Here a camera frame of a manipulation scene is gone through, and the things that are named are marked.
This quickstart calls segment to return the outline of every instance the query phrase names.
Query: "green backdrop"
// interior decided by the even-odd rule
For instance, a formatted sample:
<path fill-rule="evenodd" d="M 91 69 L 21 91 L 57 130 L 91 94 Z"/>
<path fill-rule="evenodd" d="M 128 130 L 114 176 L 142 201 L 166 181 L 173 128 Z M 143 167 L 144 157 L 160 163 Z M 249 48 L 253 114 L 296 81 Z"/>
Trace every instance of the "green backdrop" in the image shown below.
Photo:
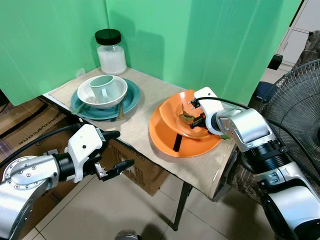
<path fill-rule="evenodd" d="M 14 105 L 99 66 L 95 31 L 121 31 L 128 66 L 248 103 L 301 0 L 2 1 L 0 88 Z"/>
<path fill-rule="evenodd" d="M 98 67 L 108 17 L 104 0 L 4 0 L 0 23 L 0 89 L 18 105 Z"/>

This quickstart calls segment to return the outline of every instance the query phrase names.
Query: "white bowl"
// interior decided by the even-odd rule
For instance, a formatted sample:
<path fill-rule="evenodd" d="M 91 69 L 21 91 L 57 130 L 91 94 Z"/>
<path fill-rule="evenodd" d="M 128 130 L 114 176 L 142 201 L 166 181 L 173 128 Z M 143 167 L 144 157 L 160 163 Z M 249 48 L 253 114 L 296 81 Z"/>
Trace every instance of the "white bowl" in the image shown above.
<path fill-rule="evenodd" d="M 112 101 L 98 103 L 98 101 L 94 95 L 94 92 L 92 91 L 92 89 L 90 87 L 90 82 L 98 77 L 101 77 L 101 76 L 94 76 L 92 78 L 89 78 L 88 80 L 86 80 L 85 82 L 83 82 L 79 86 L 79 88 L 77 90 L 77 94 L 78 94 L 79 99 L 82 102 L 84 102 L 85 104 L 87 104 L 93 108 L 96 108 L 96 109 L 109 109 L 109 108 L 112 108 L 115 105 L 119 104 L 122 101 L 122 99 L 125 97 L 126 92 L 128 90 L 128 84 L 126 83 L 126 81 L 123 80 L 121 77 L 113 76 L 114 80 L 120 90 L 120 96 Z"/>

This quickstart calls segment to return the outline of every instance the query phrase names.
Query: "floor tile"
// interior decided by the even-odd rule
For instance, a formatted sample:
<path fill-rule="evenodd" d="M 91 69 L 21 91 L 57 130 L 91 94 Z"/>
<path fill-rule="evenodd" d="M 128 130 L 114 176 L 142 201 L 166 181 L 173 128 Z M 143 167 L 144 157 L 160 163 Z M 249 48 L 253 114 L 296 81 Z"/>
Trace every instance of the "floor tile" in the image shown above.
<path fill-rule="evenodd" d="M 32 228 L 32 230 L 24 237 L 22 240 L 32 240 L 39 234 L 38 230 L 35 228 Z"/>
<path fill-rule="evenodd" d="M 176 207 L 161 191 L 151 197 L 124 175 L 107 182 L 95 177 L 41 234 L 47 240 L 113 240 L 133 229 L 146 240 L 159 240 Z"/>
<path fill-rule="evenodd" d="M 263 208 L 234 189 L 219 202 L 192 189 L 185 207 L 231 240 L 274 239 Z"/>
<path fill-rule="evenodd" d="M 42 229 L 95 177 L 86 176 L 79 182 L 74 189 L 69 192 L 36 226 L 35 228 L 41 232 Z"/>
<path fill-rule="evenodd" d="M 33 240 L 46 240 L 40 233 Z"/>
<path fill-rule="evenodd" d="M 273 69 L 267 68 L 260 81 L 274 84 L 286 73 L 287 71 L 282 69 L 273 70 Z"/>
<path fill-rule="evenodd" d="M 160 191 L 175 201 L 179 201 L 182 185 L 184 182 L 170 174 L 160 187 Z"/>
<path fill-rule="evenodd" d="M 185 209 L 178 231 L 168 227 L 161 240 L 228 240 L 228 238 Z"/>

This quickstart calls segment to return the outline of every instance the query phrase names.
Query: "blue object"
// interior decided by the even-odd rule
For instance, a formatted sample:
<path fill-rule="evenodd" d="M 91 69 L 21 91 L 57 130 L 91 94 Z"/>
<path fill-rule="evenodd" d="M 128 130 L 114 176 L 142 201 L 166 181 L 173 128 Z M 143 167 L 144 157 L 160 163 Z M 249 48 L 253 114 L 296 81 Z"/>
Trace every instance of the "blue object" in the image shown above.
<path fill-rule="evenodd" d="M 128 79 L 124 79 L 128 84 L 127 96 L 122 101 L 123 113 L 132 110 L 140 100 L 139 87 Z M 76 109 L 83 102 L 79 99 L 77 91 L 71 97 L 71 107 Z M 98 109 L 89 105 L 84 105 L 81 112 L 78 114 L 82 118 L 92 120 L 107 120 L 118 117 L 120 111 L 120 104 L 109 109 Z"/>
<path fill-rule="evenodd" d="M 263 99 L 269 89 L 272 87 L 272 83 L 261 81 L 255 89 L 255 97 L 257 99 Z"/>

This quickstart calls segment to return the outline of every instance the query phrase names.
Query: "orange bowl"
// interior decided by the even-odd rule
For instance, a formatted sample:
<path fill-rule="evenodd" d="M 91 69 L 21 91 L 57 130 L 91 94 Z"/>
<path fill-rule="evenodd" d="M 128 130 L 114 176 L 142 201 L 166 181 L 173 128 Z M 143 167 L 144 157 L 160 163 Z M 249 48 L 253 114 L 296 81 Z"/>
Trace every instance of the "orange bowl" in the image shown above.
<path fill-rule="evenodd" d="M 209 135 L 206 138 L 194 139 L 182 137 L 179 151 L 173 150 L 177 133 L 164 122 L 160 114 L 160 107 L 154 111 L 150 123 L 149 133 L 155 146 L 162 152 L 178 158 L 195 157 L 205 154 L 216 147 L 221 138 L 217 135 Z"/>
<path fill-rule="evenodd" d="M 194 117 L 199 117 L 200 114 L 203 113 L 200 107 L 191 109 L 193 107 L 192 104 L 187 104 L 187 102 L 194 99 L 194 93 L 194 90 L 186 90 L 169 97 L 160 106 L 159 111 L 164 122 L 174 132 L 188 138 L 202 139 L 211 135 L 207 129 L 202 127 L 191 129 L 190 126 L 184 123 L 179 117 L 180 114 L 183 114 L 182 105 L 184 110 Z"/>

